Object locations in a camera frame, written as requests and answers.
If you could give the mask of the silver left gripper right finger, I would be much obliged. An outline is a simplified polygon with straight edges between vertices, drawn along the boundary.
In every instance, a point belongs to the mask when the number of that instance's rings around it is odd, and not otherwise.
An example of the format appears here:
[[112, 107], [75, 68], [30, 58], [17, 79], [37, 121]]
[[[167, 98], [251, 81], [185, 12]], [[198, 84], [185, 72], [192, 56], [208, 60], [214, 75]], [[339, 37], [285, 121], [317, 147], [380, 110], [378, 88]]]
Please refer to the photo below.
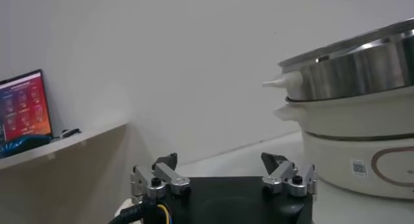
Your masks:
[[295, 163], [283, 155], [262, 153], [261, 160], [267, 175], [262, 177], [263, 188], [271, 194], [279, 194], [286, 190], [290, 196], [315, 196], [318, 192], [318, 176], [311, 163], [297, 167]]

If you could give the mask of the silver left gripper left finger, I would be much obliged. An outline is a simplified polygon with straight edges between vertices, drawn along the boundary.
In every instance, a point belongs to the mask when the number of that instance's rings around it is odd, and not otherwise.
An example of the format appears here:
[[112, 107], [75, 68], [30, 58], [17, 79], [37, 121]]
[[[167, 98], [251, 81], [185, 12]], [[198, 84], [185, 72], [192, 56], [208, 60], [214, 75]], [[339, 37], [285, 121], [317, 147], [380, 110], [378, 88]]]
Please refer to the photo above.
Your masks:
[[191, 190], [189, 177], [179, 175], [175, 169], [178, 154], [159, 157], [151, 167], [134, 166], [130, 174], [131, 202], [158, 201], [167, 196], [183, 197]]

